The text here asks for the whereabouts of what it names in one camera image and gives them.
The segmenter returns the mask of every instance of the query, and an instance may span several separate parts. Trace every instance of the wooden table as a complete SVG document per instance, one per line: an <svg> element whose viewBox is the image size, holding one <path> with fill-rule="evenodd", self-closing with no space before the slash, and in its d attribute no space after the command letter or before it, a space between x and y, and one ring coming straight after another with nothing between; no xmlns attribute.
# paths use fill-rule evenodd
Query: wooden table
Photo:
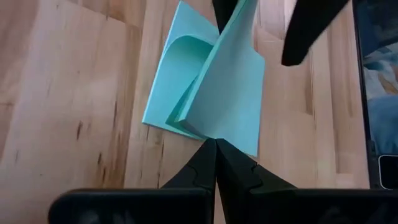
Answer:
<svg viewBox="0 0 398 224"><path fill-rule="evenodd" d="M187 0L215 24L210 0ZM0 1L0 220L45 223L81 188L157 188L201 142L141 123L177 0ZM294 0L260 0L257 161L298 187L367 188L351 4L280 65ZM217 198L216 223L222 223Z"/></svg>

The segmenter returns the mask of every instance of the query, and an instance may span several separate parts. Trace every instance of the light blue paper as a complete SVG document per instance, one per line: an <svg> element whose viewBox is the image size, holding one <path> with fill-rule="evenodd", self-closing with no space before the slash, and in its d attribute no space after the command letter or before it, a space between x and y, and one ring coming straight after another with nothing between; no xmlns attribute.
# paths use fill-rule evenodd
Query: light blue paper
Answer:
<svg viewBox="0 0 398 224"><path fill-rule="evenodd" d="M251 47L257 1L240 0L182 107L178 122L257 155L264 59Z"/></svg>
<svg viewBox="0 0 398 224"><path fill-rule="evenodd" d="M143 123L200 139L166 124L166 120L199 74L218 37L218 29L213 24L188 4L180 2L158 65Z"/></svg>
<svg viewBox="0 0 398 224"><path fill-rule="evenodd" d="M240 0L223 33L178 5L143 123L192 138L224 138L257 155L264 59L251 47L257 0Z"/></svg>

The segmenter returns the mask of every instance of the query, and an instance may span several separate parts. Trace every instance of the light wood surface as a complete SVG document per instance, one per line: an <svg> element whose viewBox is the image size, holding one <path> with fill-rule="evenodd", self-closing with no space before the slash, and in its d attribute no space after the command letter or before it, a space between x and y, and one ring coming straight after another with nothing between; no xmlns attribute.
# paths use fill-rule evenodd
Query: light wood surface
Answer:
<svg viewBox="0 0 398 224"><path fill-rule="evenodd" d="M210 0L186 2L215 24ZM45 223L70 189L161 187L195 153L200 141L141 123L177 4L0 1L2 223ZM298 187L368 188L352 6L287 68L293 7L257 7L253 43L267 69L255 159Z"/></svg>

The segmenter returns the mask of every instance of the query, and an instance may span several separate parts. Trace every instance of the sticky note pad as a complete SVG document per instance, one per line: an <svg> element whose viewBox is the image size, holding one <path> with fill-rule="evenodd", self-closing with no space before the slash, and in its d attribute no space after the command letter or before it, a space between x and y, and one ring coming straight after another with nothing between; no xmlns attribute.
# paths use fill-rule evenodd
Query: sticky note pad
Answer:
<svg viewBox="0 0 398 224"><path fill-rule="evenodd" d="M201 19L191 19L194 10L179 4L169 39L178 36L173 34L174 26L183 16L185 23L203 24L197 30L191 27L201 33L180 35L169 46L166 43L144 123L197 139L224 138L243 152L257 155L265 63L251 47L256 6L257 1L240 0L217 36L214 26L197 22L204 19L197 13L194 17ZM191 12L188 16L182 10ZM188 29L182 33L192 33Z"/></svg>
<svg viewBox="0 0 398 224"><path fill-rule="evenodd" d="M157 68L143 123L201 139L166 124L166 119L199 74L218 37L218 29L211 22L188 4L180 2Z"/></svg>

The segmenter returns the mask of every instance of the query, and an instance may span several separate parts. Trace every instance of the phone screen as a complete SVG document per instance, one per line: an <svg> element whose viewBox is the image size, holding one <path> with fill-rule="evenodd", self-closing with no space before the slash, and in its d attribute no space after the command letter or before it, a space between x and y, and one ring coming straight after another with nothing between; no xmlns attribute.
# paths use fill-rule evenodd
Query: phone screen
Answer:
<svg viewBox="0 0 398 224"><path fill-rule="evenodd" d="M380 156L380 182L385 189L398 189L398 156Z"/></svg>

